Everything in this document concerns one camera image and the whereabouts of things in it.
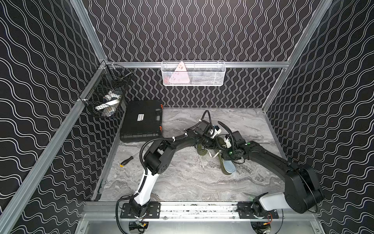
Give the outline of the green shoe one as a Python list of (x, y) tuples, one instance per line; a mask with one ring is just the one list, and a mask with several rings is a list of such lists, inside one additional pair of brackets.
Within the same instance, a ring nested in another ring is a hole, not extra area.
[[(221, 136), (216, 137), (218, 145), (221, 146), (223, 149), (227, 149), (227, 142), (225, 138), (222, 138)], [(236, 167), (234, 166), (234, 163), (230, 160), (224, 160), (223, 159), (223, 150), (221, 148), (216, 149), (215, 156), (218, 156), (222, 172), (225, 175), (231, 175), (234, 172), (236, 172)]]
[(208, 150), (206, 149), (202, 144), (197, 144), (196, 145), (196, 149), (197, 149), (197, 153), (198, 155), (200, 156), (205, 156), (206, 154), (208, 154), (211, 158), (216, 158), (219, 154), (220, 154), (220, 151), (217, 151), (214, 155)]

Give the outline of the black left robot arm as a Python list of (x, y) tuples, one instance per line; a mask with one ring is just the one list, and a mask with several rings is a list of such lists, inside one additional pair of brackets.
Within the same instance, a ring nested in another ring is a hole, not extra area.
[(145, 215), (154, 185), (158, 177), (168, 169), (177, 151), (198, 145), (212, 148), (215, 146), (215, 137), (220, 133), (220, 127), (201, 120), (194, 128), (184, 130), (182, 135), (146, 142), (139, 155), (144, 172), (137, 190), (130, 199), (133, 214), (136, 217)]

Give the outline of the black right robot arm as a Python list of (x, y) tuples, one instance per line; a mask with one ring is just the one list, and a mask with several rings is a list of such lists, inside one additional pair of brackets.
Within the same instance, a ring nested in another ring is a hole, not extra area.
[(253, 161), (284, 182), (284, 191), (270, 194), (266, 192), (255, 197), (252, 201), (252, 212), (261, 216), (265, 212), (280, 209), (292, 209), (304, 213), (322, 202), (324, 195), (314, 169), (308, 165), (300, 166), (289, 162), (266, 150), (255, 141), (246, 142), (236, 131), (218, 138), (222, 146), (224, 160), (237, 161), (240, 159)]

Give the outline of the pink triangle card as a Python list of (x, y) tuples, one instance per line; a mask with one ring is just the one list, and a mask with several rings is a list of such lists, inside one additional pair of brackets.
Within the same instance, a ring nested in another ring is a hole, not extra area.
[(179, 62), (175, 70), (172, 72), (168, 82), (172, 85), (190, 84), (191, 80), (183, 61)]

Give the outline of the black tool case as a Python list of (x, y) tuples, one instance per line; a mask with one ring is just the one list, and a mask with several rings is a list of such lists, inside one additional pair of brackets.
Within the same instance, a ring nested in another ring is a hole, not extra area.
[(120, 140), (128, 143), (162, 137), (162, 116), (161, 100), (130, 101), (121, 126)]

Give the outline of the white items in black basket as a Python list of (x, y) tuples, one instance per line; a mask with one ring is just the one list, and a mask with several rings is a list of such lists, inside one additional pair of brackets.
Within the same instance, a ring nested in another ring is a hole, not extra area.
[(109, 91), (103, 97), (103, 103), (96, 104), (94, 109), (99, 112), (100, 117), (111, 117), (116, 113), (116, 110), (120, 104), (122, 96), (113, 91)]

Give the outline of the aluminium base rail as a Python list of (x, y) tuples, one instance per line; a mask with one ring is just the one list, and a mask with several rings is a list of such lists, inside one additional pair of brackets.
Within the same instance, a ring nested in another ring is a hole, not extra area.
[(119, 220), (135, 221), (315, 221), (311, 213), (276, 210), (260, 219), (249, 202), (151, 202), (144, 217), (136, 217), (128, 203), (119, 205)]

